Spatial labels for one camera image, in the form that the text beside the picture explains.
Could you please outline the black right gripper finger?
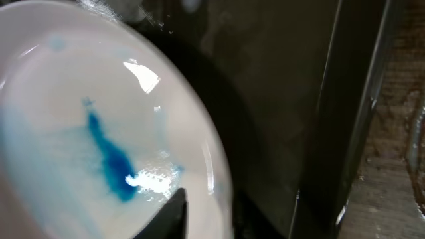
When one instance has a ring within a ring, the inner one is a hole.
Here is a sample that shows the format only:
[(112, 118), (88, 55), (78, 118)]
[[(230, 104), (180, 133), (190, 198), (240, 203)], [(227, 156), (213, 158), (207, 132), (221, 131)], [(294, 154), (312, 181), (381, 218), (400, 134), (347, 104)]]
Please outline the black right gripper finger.
[(186, 239), (187, 194), (178, 188), (147, 226), (133, 239)]

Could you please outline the white plate blue stain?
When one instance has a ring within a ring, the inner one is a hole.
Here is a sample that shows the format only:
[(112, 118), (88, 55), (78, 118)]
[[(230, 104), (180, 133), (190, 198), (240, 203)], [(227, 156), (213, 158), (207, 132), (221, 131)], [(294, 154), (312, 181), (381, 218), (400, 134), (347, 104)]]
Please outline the white plate blue stain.
[(178, 188), (187, 238), (233, 238), (205, 105), (144, 36), (75, 3), (1, 8), (1, 237), (133, 238)]

